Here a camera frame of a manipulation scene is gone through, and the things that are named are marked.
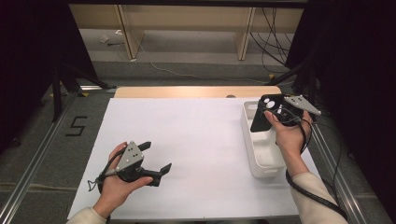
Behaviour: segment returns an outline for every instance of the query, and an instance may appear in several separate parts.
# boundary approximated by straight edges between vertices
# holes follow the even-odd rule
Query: forearm
[[[283,160],[288,168],[289,175],[294,177],[296,175],[309,172],[303,158],[299,153],[295,153],[295,150],[281,149]]]
[[[293,182],[301,188],[335,203],[323,182],[311,173],[302,173],[293,178]],[[347,223],[344,218],[332,209],[307,198],[295,189],[291,189],[291,195],[297,205],[302,223]]]
[[[93,208],[84,208],[76,213],[67,224],[105,224],[106,219],[96,213]]]

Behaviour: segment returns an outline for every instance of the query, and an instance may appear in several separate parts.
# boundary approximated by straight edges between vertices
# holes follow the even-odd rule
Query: human hand
[[[297,125],[292,127],[284,126],[270,111],[264,111],[264,114],[276,130],[276,143],[280,148],[290,176],[308,172],[308,168],[300,155],[300,150],[304,143],[300,127]],[[302,119],[309,122],[307,123],[302,121],[301,123],[305,131],[305,135],[309,136],[311,132],[310,123],[312,122],[312,119],[306,111],[304,111]]]
[[[126,142],[119,144],[110,153],[108,159],[110,160],[118,151],[122,150],[127,146]],[[117,164],[120,162],[120,156],[118,156],[109,166],[109,170],[116,169]],[[141,177],[132,183],[127,183],[121,180],[117,175],[108,176],[103,184],[102,193],[99,200],[93,206],[93,209],[104,218],[110,216],[110,214],[119,206],[121,206],[128,196],[136,189],[140,189],[146,186],[152,181],[152,177]]]

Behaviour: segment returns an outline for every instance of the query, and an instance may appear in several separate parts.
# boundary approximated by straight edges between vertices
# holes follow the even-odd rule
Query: white sleeve
[[[106,219],[101,217],[99,214],[96,213],[93,208],[87,207],[79,212],[77,212],[75,215],[73,215],[72,218],[70,218],[66,224],[105,224]]]
[[[296,175],[293,178],[293,182],[301,188],[336,204],[334,198],[329,194],[329,191],[327,191],[323,182],[317,176],[311,173],[303,173]],[[300,214],[300,220],[304,224],[347,223],[347,221],[341,215],[332,209],[315,202],[295,189],[291,189],[291,196],[297,205]]]

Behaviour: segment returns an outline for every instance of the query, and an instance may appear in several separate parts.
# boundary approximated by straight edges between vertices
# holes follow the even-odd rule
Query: white plastic container
[[[252,133],[250,126],[257,110],[257,101],[244,102],[242,111],[242,129],[250,164],[251,173],[258,178],[273,177],[285,167],[282,154],[276,145],[276,132]]]

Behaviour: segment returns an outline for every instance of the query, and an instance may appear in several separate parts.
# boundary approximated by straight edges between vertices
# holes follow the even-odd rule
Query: white sheet
[[[111,99],[69,217],[93,206],[88,192],[119,143],[151,141],[145,169],[159,171],[172,162],[158,188],[134,192],[112,219],[135,221],[229,219],[297,215],[285,172],[255,178],[248,164],[241,127],[245,101],[256,98]],[[306,150],[304,160],[318,170]]]

